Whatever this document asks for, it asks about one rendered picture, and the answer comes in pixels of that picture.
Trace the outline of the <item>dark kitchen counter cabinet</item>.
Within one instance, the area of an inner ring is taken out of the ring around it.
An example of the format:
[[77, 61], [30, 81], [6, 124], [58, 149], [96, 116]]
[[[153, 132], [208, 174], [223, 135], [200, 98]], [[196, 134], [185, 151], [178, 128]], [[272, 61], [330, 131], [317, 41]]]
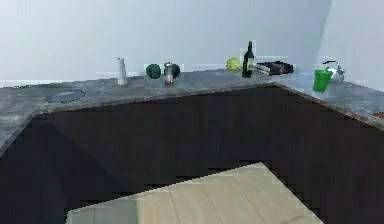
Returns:
[[[188, 72], [0, 89], [0, 224], [265, 164], [323, 224], [384, 224], [384, 92], [310, 74]], [[45, 98], [86, 95], [68, 103]]]

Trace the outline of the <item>yellow-green apple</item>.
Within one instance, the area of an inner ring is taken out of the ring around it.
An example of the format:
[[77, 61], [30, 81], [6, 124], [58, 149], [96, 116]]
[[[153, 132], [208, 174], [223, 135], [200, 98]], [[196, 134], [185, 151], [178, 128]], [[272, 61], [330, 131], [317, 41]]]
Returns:
[[239, 71], [240, 70], [240, 62], [237, 58], [230, 58], [226, 62], [226, 68], [231, 71]]

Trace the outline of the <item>dark green wine bottle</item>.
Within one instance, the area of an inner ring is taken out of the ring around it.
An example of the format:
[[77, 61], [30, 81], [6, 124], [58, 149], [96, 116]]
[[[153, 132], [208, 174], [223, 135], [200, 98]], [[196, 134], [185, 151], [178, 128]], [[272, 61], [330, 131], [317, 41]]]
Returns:
[[243, 78], [250, 78], [252, 76], [253, 71], [253, 62], [254, 62], [254, 54], [252, 51], [252, 42], [248, 42], [247, 51], [244, 54], [243, 58], [243, 71], [242, 71], [242, 77]]

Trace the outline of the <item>white slim bottle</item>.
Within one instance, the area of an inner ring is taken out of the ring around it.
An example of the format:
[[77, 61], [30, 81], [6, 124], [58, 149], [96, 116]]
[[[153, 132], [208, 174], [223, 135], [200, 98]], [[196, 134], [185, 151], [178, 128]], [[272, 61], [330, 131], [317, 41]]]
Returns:
[[119, 62], [118, 84], [125, 85], [127, 83], [125, 60], [123, 58], [118, 58], [117, 61]]

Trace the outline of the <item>dark book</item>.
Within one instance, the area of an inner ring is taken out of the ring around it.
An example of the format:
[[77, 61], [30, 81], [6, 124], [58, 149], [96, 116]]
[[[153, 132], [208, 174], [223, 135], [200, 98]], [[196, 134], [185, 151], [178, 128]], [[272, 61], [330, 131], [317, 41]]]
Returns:
[[282, 75], [294, 72], [294, 66], [289, 63], [275, 61], [275, 62], [263, 62], [256, 64], [256, 70], [265, 75]]

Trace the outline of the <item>green cup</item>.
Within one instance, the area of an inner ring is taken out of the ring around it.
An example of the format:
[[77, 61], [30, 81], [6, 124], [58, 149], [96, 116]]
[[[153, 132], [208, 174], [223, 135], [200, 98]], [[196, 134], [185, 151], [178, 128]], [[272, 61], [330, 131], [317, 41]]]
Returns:
[[332, 73], [328, 70], [315, 70], [312, 90], [324, 92], [330, 82]]

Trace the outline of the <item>silver kettle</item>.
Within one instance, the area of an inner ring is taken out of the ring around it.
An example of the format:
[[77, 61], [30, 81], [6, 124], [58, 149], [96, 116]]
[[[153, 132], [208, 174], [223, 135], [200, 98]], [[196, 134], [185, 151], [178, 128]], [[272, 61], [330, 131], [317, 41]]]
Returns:
[[[330, 67], [329, 64], [334, 63], [335, 67]], [[331, 79], [336, 82], [343, 82], [345, 79], [345, 70], [337, 60], [328, 60], [324, 62], [326, 70], [331, 72]]]

